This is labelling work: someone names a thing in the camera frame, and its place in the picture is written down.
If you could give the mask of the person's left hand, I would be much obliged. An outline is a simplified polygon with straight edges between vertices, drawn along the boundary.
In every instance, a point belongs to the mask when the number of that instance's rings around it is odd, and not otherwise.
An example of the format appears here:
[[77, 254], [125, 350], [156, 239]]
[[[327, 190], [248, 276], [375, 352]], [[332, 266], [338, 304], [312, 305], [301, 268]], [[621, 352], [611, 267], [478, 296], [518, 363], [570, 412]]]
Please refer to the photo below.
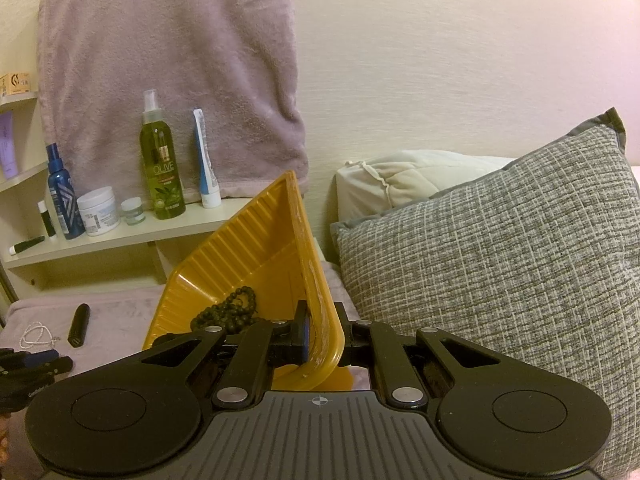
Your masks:
[[0, 415], [0, 466], [3, 467], [9, 459], [9, 426], [11, 414]]

